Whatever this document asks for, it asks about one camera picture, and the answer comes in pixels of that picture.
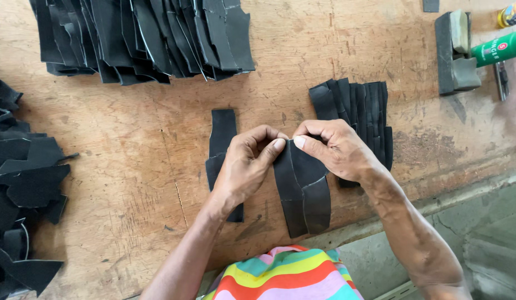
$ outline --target wooden workbench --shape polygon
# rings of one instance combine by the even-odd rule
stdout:
[[[473,12],[473,44],[495,31],[511,0],[442,0],[441,12]],[[234,108],[238,132],[269,124],[291,135],[314,119],[308,88],[330,78],[387,81],[394,129],[392,174],[415,201],[516,168],[516,59],[512,92],[498,99],[491,67],[483,86],[440,98],[434,20],[421,0],[243,0],[251,13],[256,72],[221,82],[197,76],[171,86],[101,84],[98,75],[55,77],[39,61],[28,0],[0,1],[0,78],[25,95],[18,117],[54,136],[70,161],[70,196],[59,225],[33,236],[40,258],[65,260],[42,299],[123,299],[141,292],[208,197],[204,161],[210,110]],[[373,216],[362,189],[339,190],[331,228]],[[245,203],[245,222],[226,224],[208,269],[295,243],[272,169]],[[31,292],[29,298],[35,298]]]

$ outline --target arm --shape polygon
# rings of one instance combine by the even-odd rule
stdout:
[[[325,144],[307,134],[321,136]],[[391,249],[425,299],[471,299],[455,254],[345,121],[304,121],[294,142],[330,172],[361,184]]]
[[[287,138],[262,125],[232,139],[210,197],[180,244],[143,290],[141,300],[195,299],[225,220],[238,204],[260,188]]]

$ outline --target hand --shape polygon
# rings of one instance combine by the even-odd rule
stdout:
[[[210,196],[210,203],[228,215],[261,187],[269,167],[286,146],[288,136],[268,125],[238,134],[227,155]]]
[[[323,142],[307,134],[321,136]],[[373,152],[342,119],[306,120],[295,130],[297,148],[320,160],[336,176],[364,185],[375,172],[386,171]]]

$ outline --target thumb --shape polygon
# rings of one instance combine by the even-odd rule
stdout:
[[[263,148],[262,152],[256,159],[256,162],[264,167],[268,168],[270,165],[273,164],[273,161],[277,159],[277,156],[284,150],[284,147],[286,146],[286,140],[285,139],[275,139],[272,142],[270,142],[265,148]]]
[[[293,142],[297,148],[320,161],[325,161],[329,157],[327,153],[328,147],[314,138],[309,136],[296,136],[293,138]]]

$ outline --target left hand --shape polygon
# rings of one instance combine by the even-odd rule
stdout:
[[[238,134],[230,142],[209,203],[228,215],[262,185],[288,136],[268,125]]]

